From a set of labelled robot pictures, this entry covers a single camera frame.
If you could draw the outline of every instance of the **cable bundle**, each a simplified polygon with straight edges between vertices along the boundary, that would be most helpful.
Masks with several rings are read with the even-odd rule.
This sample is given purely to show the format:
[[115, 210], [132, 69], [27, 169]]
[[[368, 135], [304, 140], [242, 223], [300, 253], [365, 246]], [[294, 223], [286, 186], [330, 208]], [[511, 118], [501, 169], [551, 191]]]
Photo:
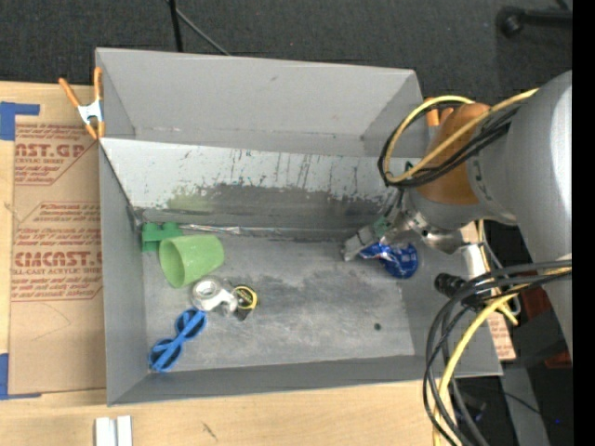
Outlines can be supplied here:
[[[551, 261], [546, 263], [529, 263], [508, 268], [495, 269], [486, 272], [481, 276], [477, 276], [470, 281], [464, 281], [461, 278], [450, 275], [440, 275], [436, 278], [439, 285], [436, 287], [444, 294], [450, 297], [450, 300], [438, 312], [428, 335], [426, 344], [426, 372], [423, 379], [423, 399], [426, 413], [434, 425], [434, 445], [441, 444], [441, 435], [449, 442], [455, 445], [453, 435], [448, 433], [441, 425], [441, 418], [448, 425], [454, 436], [456, 436], [463, 445], [473, 446], [481, 444], [486, 446], [488, 443], [477, 427], [472, 421], [469, 421], [469, 427], [473, 435], [471, 440], [466, 437], [462, 431], [455, 424], [449, 412], [444, 406], [443, 399], [446, 398], [449, 386], [452, 385], [453, 395], [458, 403], [461, 412], [466, 418], [470, 418], [470, 414], [460, 398], [460, 393], [456, 386], [456, 382], [452, 382], [454, 370], [458, 364], [463, 351], [468, 345], [475, 332], [480, 325], [487, 319], [487, 317], [504, 306], [519, 292], [542, 286], [549, 282], [561, 281], [572, 278], [572, 259], [563, 261]], [[453, 317], [453, 311], [457, 304], [461, 303], [462, 308]], [[479, 314], [471, 323], [469, 328], [465, 331], [461, 339], [456, 345], [455, 350], [451, 354], [448, 348], [447, 340], [457, 323], [468, 312], [475, 310]], [[436, 336], [440, 331], [441, 336], [436, 341]], [[433, 372], [433, 364], [442, 352], [446, 368], [443, 372], [442, 380], [437, 385], [436, 377]], [[430, 393], [434, 399], [434, 409], [430, 408]]]
[[438, 147], [421, 159], [417, 165], [406, 170], [399, 176], [395, 176], [390, 172], [390, 157], [394, 152], [397, 140], [401, 137], [402, 133], [409, 125], [411, 125], [414, 121], [419, 119], [427, 112], [433, 111], [436, 107], [443, 106], [444, 104], [448, 104], [449, 106], [452, 106], [453, 104], [471, 104], [473, 101], [469, 98], [463, 98], [460, 96], [439, 96], [437, 98], [431, 98], [420, 104], [402, 120], [402, 122], [387, 139], [384, 148], [382, 149], [382, 153], [378, 159], [378, 170], [380, 171], [380, 175], [382, 176], [385, 184], [387, 186], [393, 186], [402, 189], [419, 187], [420, 185], [429, 183], [436, 178], [447, 174], [468, 160], [469, 157], [478, 153], [492, 142], [504, 136], [504, 134], [506, 134], [509, 129], [509, 124], [506, 124], [506, 121], [516, 112], [516, 110], [507, 112], [504, 114], [504, 116], [496, 119], [493, 123], [484, 127], [481, 134], [475, 138], [472, 138], [465, 146], [463, 146], [438, 166], [432, 168], [424, 167], [433, 161], [438, 155], [444, 152], [445, 149], [453, 145], [456, 141], [460, 140], [461, 136], [474, 130], [479, 123], [482, 123], [487, 118], [492, 117], [496, 112], [500, 112], [512, 106], [513, 104], [530, 98], [536, 91], [537, 89], [531, 89], [530, 91], [526, 91], [519, 95], [513, 96], [512, 98], [508, 98], [491, 107], [486, 112], [474, 117], [468, 123], [462, 125], [451, 137], [446, 139]]

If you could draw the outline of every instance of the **chair wheel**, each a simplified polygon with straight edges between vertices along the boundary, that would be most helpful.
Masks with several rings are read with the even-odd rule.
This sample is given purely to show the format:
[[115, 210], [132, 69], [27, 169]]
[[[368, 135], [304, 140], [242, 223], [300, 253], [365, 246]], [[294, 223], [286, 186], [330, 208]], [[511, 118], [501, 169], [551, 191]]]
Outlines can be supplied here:
[[522, 27], [522, 21], [518, 15], [508, 15], [500, 22], [500, 30], [507, 38], [520, 33]]

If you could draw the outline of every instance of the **bin floor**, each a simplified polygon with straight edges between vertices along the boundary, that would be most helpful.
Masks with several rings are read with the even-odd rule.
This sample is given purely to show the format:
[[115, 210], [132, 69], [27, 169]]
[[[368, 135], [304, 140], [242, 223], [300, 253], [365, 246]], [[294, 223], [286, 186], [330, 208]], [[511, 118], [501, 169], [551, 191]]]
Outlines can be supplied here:
[[[251, 286], [258, 306], [244, 321], [208, 313], [173, 371], [414, 354], [403, 282], [378, 261], [347, 263], [336, 242], [219, 238], [225, 262], [211, 274]], [[175, 336], [174, 320], [192, 306], [191, 287], [171, 287], [156, 253], [143, 254], [143, 275], [149, 351]]]

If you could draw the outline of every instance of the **wooden table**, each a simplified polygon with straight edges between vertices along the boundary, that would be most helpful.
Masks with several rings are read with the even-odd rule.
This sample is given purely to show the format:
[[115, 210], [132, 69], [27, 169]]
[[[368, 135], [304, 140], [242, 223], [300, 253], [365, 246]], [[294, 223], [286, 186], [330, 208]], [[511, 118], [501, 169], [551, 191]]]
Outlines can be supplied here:
[[[0, 100], [30, 91], [37, 100], [44, 87], [2, 83]], [[0, 353], [8, 347], [13, 156], [14, 143], [0, 141]], [[112, 408], [105, 405], [102, 389], [52, 393], [0, 401], [0, 442], [92, 445], [96, 418], [131, 415], [136, 446], [428, 445], [431, 423], [421, 391], [415, 381]]]

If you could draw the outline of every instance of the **green plastic cup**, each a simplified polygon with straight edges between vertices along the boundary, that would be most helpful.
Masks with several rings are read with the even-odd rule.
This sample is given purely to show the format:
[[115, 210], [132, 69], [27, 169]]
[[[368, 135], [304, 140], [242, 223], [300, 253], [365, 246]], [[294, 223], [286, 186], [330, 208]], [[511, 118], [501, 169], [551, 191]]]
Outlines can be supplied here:
[[221, 266], [224, 258], [223, 245], [212, 234], [178, 236], [159, 244], [161, 269], [176, 288], [198, 281]]

